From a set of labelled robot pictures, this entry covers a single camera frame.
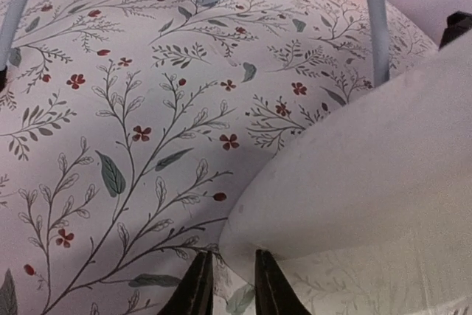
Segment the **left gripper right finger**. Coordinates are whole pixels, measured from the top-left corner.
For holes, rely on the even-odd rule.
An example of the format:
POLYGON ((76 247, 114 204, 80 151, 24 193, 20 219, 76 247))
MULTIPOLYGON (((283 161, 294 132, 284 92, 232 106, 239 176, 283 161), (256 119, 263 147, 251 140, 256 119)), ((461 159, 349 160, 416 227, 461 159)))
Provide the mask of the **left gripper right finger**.
POLYGON ((269 251, 258 249, 254 263, 256 315, 310 315, 269 251))

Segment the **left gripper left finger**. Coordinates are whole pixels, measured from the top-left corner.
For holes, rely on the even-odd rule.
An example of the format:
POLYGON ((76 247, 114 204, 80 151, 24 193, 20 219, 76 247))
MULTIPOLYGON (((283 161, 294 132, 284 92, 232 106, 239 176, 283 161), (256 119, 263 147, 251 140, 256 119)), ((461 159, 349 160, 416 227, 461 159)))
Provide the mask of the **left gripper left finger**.
POLYGON ((199 252, 158 315, 212 315, 212 261, 212 252, 199 252))

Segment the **white metronome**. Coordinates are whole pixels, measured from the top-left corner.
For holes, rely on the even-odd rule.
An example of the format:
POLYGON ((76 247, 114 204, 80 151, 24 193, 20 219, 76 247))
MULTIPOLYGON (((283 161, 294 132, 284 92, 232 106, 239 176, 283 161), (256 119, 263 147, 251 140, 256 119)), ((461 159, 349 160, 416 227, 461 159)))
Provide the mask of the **white metronome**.
POLYGON ((310 314, 469 314, 471 35, 291 142, 219 244, 247 283, 270 252, 310 314))

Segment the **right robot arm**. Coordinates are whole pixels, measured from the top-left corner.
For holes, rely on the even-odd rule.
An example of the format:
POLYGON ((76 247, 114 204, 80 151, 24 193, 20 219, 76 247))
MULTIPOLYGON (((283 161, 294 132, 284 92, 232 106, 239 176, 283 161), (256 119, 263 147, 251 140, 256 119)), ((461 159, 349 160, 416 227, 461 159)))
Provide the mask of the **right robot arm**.
POLYGON ((471 14, 457 11, 447 17, 446 22, 447 26, 442 34, 439 49, 442 49, 444 46, 471 30, 471 14))

